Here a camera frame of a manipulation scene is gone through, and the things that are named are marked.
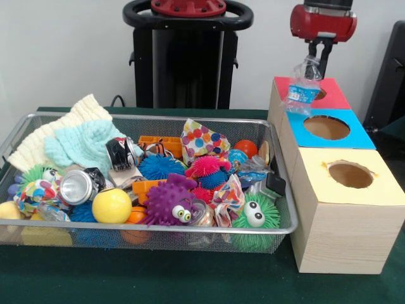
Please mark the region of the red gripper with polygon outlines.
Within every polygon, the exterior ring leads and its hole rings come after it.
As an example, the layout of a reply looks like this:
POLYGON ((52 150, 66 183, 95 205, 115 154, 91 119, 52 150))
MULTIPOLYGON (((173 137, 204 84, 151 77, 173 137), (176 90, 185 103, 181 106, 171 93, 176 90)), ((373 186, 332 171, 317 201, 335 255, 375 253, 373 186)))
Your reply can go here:
POLYGON ((357 16, 352 11, 319 8, 304 4, 296 5, 290 16, 290 31, 294 37, 308 42, 309 55, 317 58, 317 46, 321 42, 319 72, 325 78, 327 63, 333 42, 347 42, 354 34, 357 16))

